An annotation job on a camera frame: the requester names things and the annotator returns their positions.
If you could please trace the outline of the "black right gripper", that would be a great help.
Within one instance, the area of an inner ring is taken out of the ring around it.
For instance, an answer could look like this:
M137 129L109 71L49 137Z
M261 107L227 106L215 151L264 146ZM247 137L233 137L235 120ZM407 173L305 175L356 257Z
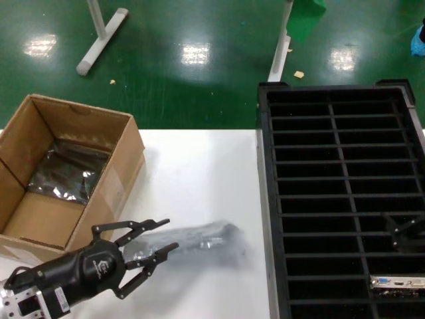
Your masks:
M392 238L392 245L403 253L424 252L424 222L413 218L403 224L397 223L389 213L382 213L386 229Z

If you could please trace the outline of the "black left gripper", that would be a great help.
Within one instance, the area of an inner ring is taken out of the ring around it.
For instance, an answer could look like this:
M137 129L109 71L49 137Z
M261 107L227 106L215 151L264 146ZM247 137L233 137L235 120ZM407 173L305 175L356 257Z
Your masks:
M170 219L142 222L119 221L92 226L92 242L87 247L63 255L36 268L42 276L37 280L37 287L54 295L54 290L61 287L69 304L78 304L89 300L105 290L114 290L119 299L125 299L141 286L154 272L156 267L168 259L171 251L179 247L171 243L152 253L150 256L130 262L124 262L118 247L124 247L146 231L152 231L170 222ZM117 229L130 229L130 232L113 242L99 241L101 234ZM141 272L129 282L118 287L127 270L140 268Z

